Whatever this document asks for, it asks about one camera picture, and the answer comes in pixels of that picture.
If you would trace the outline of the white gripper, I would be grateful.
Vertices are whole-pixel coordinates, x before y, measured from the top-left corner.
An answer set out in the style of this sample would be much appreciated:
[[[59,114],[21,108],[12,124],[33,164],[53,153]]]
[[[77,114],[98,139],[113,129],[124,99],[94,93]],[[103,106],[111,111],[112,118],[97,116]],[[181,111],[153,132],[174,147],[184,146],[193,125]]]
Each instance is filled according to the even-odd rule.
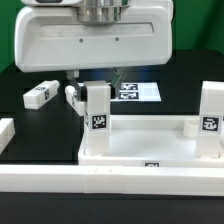
[[[165,64],[172,54],[173,0],[21,0],[15,64],[24,72],[65,70],[78,100],[83,69]],[[127,76],[113,68],[115,95]]]

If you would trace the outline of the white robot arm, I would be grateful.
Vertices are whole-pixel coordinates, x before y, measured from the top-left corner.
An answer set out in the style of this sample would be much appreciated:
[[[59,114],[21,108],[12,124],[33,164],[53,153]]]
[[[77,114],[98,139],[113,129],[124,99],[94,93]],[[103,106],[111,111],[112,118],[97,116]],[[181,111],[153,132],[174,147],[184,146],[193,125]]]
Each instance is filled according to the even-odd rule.
[[[21,0],[23,72],[159,65],[172,55],[173,0]]]

